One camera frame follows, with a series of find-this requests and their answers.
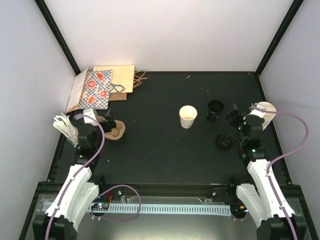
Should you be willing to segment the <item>blue checkered paper bag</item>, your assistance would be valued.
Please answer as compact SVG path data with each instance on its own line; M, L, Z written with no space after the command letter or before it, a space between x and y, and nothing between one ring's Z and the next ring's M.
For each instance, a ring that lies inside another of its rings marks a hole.
M123 85L112 83L112 76L112 70L89 71L85 77L78 109L107 110L112 91L121 93L126 90Z

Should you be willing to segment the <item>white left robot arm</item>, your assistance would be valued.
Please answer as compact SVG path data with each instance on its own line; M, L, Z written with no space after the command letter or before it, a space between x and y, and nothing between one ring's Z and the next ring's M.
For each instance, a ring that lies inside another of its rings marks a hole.
M75 240L79 225L94 199L108 192L103 176L93 177L105 143L105 130L115 128L116 121L98 116L94 108L75 115L84 123L77 129L75 156L58 195L43 215L36 215L33 236L36 240Z

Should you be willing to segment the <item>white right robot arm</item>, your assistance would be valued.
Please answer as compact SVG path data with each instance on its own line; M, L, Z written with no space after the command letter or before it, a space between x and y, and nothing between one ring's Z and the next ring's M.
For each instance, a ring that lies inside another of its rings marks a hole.
M259 240L302 240L307 223L297 216L285 198L273 171L273 164L286 157L268 160L261 143L262 134L279 111L269 102L256 102L246 114L233 106L227 118L237 129L239 157L253 182L231 179L228 198L241 201L256 225Z

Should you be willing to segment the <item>brown pulp cup carrier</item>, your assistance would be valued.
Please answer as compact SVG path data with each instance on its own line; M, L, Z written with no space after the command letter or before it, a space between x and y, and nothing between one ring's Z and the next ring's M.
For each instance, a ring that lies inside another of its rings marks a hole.
M103 116L97 115L96 120L101 125L101 122L106 119ZM123 136L123 134L126 130L126 126L125 126L124 122L122 122L120 120L116 120L114 118L113 118L113 120L115 120L115 122L116 122L116 128L112 129L111 132L104 132L104 138L108 139L108 140L116 141L116 140L119 140Z

